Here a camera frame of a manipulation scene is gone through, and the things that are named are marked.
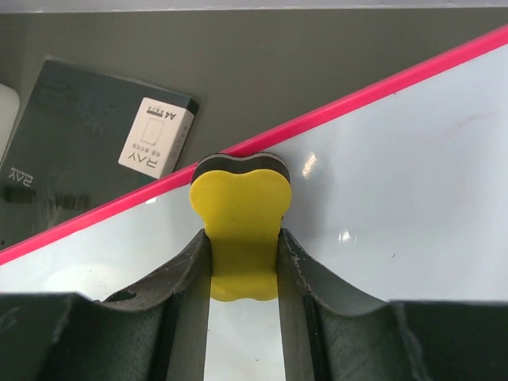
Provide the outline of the yellow whiteboard eraser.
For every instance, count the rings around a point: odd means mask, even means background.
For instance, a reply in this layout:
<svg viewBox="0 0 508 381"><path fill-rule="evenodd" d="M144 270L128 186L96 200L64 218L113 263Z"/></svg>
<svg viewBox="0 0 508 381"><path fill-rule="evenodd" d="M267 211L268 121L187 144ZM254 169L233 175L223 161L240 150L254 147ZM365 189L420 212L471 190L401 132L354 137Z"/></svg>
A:
<svg viewBox="0 0 508 381"><path fill-rule="evenodd" d="M269 152L207 156L194 170L189 197L210 240L211 298L277 298L279 231L291 204L283 160Z"/></svg>

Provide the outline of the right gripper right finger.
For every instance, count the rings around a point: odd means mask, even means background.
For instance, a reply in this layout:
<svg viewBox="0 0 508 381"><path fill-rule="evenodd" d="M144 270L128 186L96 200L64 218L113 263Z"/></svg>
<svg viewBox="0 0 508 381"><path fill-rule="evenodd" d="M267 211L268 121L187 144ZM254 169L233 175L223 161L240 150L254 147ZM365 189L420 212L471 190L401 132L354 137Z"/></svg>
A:
<svg viewBox="0 0 508 381"><path fill-rule="evenodd" d="M317 262L286 229L277 250L287 379L506 379L504 302L384 302Z"/></svg>

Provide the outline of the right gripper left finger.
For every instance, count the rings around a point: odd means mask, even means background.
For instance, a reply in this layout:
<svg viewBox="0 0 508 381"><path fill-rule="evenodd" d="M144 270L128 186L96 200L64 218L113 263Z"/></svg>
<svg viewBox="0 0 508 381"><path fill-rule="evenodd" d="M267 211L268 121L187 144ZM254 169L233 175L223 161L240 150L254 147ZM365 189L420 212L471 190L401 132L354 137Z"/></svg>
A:
<svg viewBox="0 0 508 381"><path fill-rule="evenodd" d="M201 380L210 310L210 241L104 301L3 294L4 380Z"/></svg>

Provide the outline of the pink framed whiteboard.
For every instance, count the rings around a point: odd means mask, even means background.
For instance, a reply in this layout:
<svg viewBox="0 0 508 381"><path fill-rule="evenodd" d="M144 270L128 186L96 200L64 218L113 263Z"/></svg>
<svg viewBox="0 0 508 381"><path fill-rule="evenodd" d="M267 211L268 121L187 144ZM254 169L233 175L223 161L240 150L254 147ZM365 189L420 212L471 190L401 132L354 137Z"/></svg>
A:
<svg viewBox="0 0 508 381"><path fill-rule="evenodd" d="M222 153L258 152L290 171L281 230L354 287L507 305L506 28ZM189 197L197 165L3 251L1 297L104 301L173 259L205 233ZM210 296L207 327L201 380L289 380L279 292Z"/></svg>

